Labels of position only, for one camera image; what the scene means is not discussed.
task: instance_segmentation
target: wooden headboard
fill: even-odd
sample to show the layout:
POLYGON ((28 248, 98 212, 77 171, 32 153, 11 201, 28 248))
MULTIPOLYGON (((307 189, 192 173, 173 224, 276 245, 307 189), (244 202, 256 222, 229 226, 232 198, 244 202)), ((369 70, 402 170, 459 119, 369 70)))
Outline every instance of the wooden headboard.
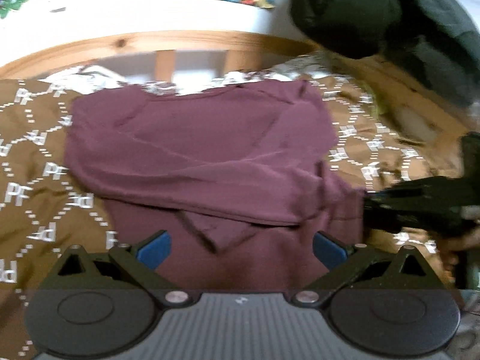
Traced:
POLYGON ((0 67, 0 79, 28 79, 70 66, 124 54, 156 52, 154 78, 170 81, 175 52, 226 51, 224 72, 261 68, 262 54, 298 56, 318 49, 313 43, 239 31, 153 31, 112 35, 62 44, 0 67))

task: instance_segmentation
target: round black disc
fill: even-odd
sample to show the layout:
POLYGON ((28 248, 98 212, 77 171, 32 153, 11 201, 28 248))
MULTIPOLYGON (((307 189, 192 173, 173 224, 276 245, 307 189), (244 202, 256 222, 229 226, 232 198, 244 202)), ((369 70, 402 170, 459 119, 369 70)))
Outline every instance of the round black disc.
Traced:
POLYGON ((439 350, 460 321, 455 301, 442 289, 343 289, 334 296, 330 312, 333 324, 348 341, 390 357, 439 350))
POLYGON ((153 323, 155 307, 142 290, 45 289, 35 293, 25 325, 35 346, 62 357, 112 355, 153 323))

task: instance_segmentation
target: bed slat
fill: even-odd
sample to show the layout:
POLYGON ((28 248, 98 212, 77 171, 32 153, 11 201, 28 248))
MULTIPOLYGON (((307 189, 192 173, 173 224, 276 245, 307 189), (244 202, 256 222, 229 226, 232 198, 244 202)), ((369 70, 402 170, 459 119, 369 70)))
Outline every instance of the bed slat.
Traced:
POLYGON ((160 50, 155 56, 155 81, 171 83, 175 72, 175 50, 160 50))
POLYGON ((227 50, 223 74, 231 71, 260 71, 262 69, 262 53, 255 51, 227 50))

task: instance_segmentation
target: blue gripper pad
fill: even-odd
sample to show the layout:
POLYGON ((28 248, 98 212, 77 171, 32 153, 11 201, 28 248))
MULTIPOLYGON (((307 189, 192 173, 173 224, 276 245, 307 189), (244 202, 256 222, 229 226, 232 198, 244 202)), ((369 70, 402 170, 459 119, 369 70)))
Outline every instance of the blue gripper pad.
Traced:
POLYGON ((157 268, 170 255, 172 239, 169 233, 164 232, 157 238, 141 246, 136 253, 136 259, 150 269, 157 268))
POLYGON ((320 232, 313 237, 313 254, 329 271, 344 263, 348 252, 320 232))

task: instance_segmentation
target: bed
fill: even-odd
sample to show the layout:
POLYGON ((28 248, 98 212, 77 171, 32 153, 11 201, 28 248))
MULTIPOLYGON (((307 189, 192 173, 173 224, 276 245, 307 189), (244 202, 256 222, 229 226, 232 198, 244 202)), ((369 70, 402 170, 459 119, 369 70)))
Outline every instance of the bed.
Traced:
MULTIPOLYGON (((339 144, 332 148, 326 161, 351 185, 378 190, 401 179, 421 178, 432 173, 459 174, 457 141, 469 130, 469 122, 455 116, 454 111, 447 112, 439 105, 441 99, 434 98, 407 75, 377 58, 346 60, 316 44, 253 33, 158 31, 82 40, 13 61, 0 67, 0 121, 6 120, 6 115, 10 115, 11 121, 10 125, 0 124, 3 168, 0 179, 8 185, 6 192, 0 192, 5 192, 5 203, 14 202, 0 204, 0 223, 4 223, 8 215, 9 218, 16 215, 25 225, 0 234, 0 309, 6 310, 0 316, 0 335, 6 343, 2 344, 0 358, 23 359, 34 355, 33 343, 23 327, 22 310, 28 307, 31 291, 62 251, 71 244, 82 244, 90 252, 102 252, 116 242, 101 202, 92 202, 89 191, 69 178, 62 168, 64 130, 71 123, 69 106, 81 93, 62 86, 51 75, 72 68, 70 73, 63 74, 65 79, 65 75, 85 72, 85 67, 101 66, 102 59, 108 57, 155 52, 154 82, 145 83, 144 89, 159 95, 172 91, 180 94, 181 90, 171 83, 179 50, 225 52, 225 76, 210 87, 280 79, 280 76, 282 80, 309 80, 322 92, 338 127, 339 144), (265 54, 284 56, 289 62, 272 68, 266 66, 265 54), (380 99, 389 112, 379 112, 380 99), (13 111, 17 104, 28 104, 26 117, 22 116, 23 110, 13 111), (422 132, 409 131, 410 137, 405 136, 402 125, 392 118, 402 107, 413 110, 433 133, 425 139, 422 132), (364 115, 364 119, 357 125, 355 115, 358 114, 364 115), (45 143, 47 133, 54 139, 45 143), (345 157, 345 144, 355 139, 359 142, 357 150, 345 157), (37 147, 30 145, 27 157, 25 150, 21 154, 15 151, 18 145, 30 144, 28 141, 37 147), (381 142, 380 147, 366 144, 373 141, 381 142), (15 173, 15 167, 21 170, 15 173), (34 200, 25 197, 25 191, 36 193, 37 210, 22 206, 22 196, 28 204, 34 200), (55 196, 53 206, 47 204, 49 196, 55 196), (86 208, 78 214, 77 222, 86 223, 94 230, 86 233, 72 226, 62 229, 61 220, 71 215, 75 205, 86 208)), ((128 85, 113 73, 110 79, 118 85, 128 85)), ((419 230, 408 229, 396 236, 375 231, 368 243, 387 251, 395 251, 406 243, 415 245, 440 278, 449 282, 436 257, 434 243, 419 230)))

